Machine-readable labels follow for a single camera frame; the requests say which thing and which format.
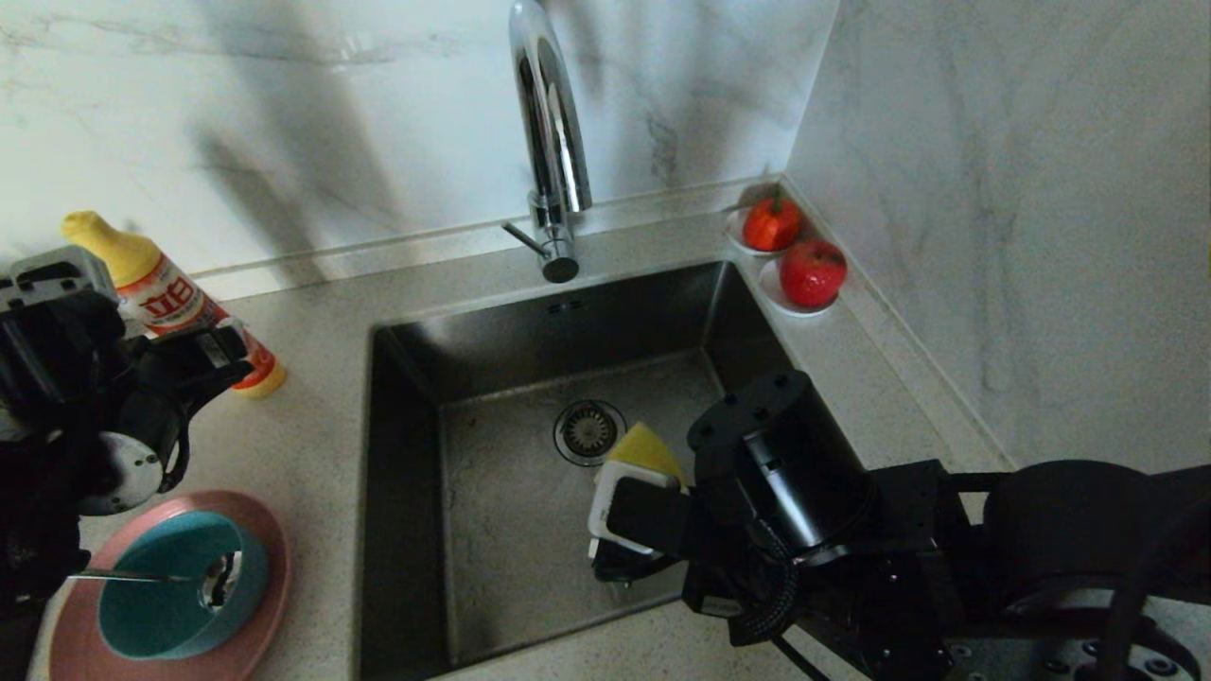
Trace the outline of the orange dish soap bottle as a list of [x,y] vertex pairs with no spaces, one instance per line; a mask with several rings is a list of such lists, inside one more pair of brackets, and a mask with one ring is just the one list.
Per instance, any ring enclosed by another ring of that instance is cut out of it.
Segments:
[[222,324],[237,326],[252,371],[234,385],[234,393],[265,397],[285,384],[289,374],[276,354],[203,292],[151,238],[117,230],[94,211],[69,213],[61,221],[61,233],[101,259],[121,309],[153,336]]

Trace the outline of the yellow green sponge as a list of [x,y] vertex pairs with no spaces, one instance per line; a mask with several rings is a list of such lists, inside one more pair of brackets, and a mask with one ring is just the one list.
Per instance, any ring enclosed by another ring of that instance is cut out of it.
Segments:
[[652,427],[642,420],[631,427],[622,439],[613,446],[606,460],[610,463],[622,462],[675,477],[681,486],[688,483],[688,476],[675,452]]

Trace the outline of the stainless steel sink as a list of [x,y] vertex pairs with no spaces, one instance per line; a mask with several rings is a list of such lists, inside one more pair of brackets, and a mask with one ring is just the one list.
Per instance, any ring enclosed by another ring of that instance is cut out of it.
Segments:
[[727,261],[373,330],[358,681],[427,681],[655,607],[606,603],[599,468],[562,460],[553,422],[597,397],[691,475],[691,423],[791,365]]

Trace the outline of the round sink drain strainer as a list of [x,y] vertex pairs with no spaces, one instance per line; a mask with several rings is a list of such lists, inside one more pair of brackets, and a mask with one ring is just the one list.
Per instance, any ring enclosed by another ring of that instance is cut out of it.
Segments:
[[622,411],[597,397],[569,404],[553,422],[553,447],[562,460],[579,468],[598,468],[629,431]]

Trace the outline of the pink plate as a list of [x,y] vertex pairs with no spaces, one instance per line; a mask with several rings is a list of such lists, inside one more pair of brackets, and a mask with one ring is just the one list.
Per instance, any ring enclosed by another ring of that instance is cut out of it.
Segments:
[[48,643],[48,681],[251,681],[285,618],[289,599],[289,540],[263,500],[230,490],[207,490],[151,508],[127,521],[94,553],[94,568],[113,568],[122,553],[159,526],[190,513],[213,513],[239,523],[263,546],[266,576],[259,603],[246,623],[203,654],[137,660],[117,656],[98,620],[103,584],[78,580],[61,607]]

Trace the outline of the metal spoon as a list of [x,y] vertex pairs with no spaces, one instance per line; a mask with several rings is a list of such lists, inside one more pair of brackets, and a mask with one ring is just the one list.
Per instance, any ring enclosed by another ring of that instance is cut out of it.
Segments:
[[243,559],[242,550],[220,553],[220,556],[212,561],[201,576],[194,577],[159,574],[145,570],[86,568],[69,574],[68,579],[113,580],[138,583],[139,585],[195,585],[199,586],[201,607],[210,612],[218,612],[228,603],[231,591],[237,586]]

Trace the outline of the teal bowl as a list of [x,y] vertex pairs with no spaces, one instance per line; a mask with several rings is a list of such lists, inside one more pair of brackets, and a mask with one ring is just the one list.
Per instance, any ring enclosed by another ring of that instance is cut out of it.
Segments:
[[107,582],[98,605],[105,643],[130,659],[182,659],[233,637],[262,599],[266,556],[251,532],[230,517],[213,513],[173,517],[130,546],[115,565],[115,570],[194,577],[220,553],[235,550],[245,553],[242,572],[218,612],[201,607],[195,585]]

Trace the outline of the small white dish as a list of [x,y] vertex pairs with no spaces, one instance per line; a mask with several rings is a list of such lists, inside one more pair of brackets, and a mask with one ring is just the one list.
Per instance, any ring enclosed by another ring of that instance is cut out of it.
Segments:
[[741,207],[724,212],[724,228],[723,228],[724,236],[728,238],[729,242],[731,244],[731,247],[736,248],[739,252],[744,254],[748,254],[748,257],[756,257],[756,258],[779,257],[779,254],[784,254],[784,252],[786,252],[792,244],[799,242],[800,238],[804,238],[803,225],[800,225],[793,233],[793,238],[791,238],[791,241],[784,244],[781,248],[775,248],[771,251],[753,248],[752,246],[748,246],[748,242],[745,241],[744,238],[744,227],[746,224],[746,221],[748,219],[748,212],[751,212],[751,208],[748,207]]
[[775,310],[796,319],[809,319],[826,314],[831,307],[834,307],[836,301],[840,298],[840,292],[838,291],[825,303],[823,307],[796,305],[796,303],[786,293],[784,293],[781,285],[781,258],[769,261],[761,268],[758,285],[761,285],[762,294],[764,294]]

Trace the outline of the red apple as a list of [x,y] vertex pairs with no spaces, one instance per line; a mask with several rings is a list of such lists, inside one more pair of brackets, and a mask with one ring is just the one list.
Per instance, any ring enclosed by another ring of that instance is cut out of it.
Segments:
[[779,267],[784,296],[796,307],[830,307],[846,275],[840,248],[821,238],[790,246]]

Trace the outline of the red tomato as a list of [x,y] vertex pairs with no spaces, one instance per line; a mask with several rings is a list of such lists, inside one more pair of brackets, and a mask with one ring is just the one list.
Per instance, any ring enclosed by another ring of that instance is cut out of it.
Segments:
[[770,198],[761,199],[748,207],[741,238],[748,248],[761,252],[781,251],[799,238],[804,221],[805,216],[799,206],[781,189],[776,189]]

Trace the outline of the grey robot torso plate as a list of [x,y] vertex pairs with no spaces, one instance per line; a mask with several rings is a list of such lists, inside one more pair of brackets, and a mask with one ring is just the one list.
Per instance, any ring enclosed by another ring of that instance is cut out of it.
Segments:
[[[1100,633],[1041,637],[948,639],[953,666],[942,681],[1104,681]],[[1133,639],[1119,681],[1211,681],[1211,658],[1163,629]]]

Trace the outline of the chrome gooseneck faucet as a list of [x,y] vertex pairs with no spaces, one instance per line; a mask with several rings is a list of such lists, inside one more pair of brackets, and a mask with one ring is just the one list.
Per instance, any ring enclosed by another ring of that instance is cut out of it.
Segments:
[[532,231],[510,221],[501,228],[536,254],[549,284],[569,284],[580,271],[570,216],[593,205],[570,73],[540,0],[512,0],[509,39],[534,185]]

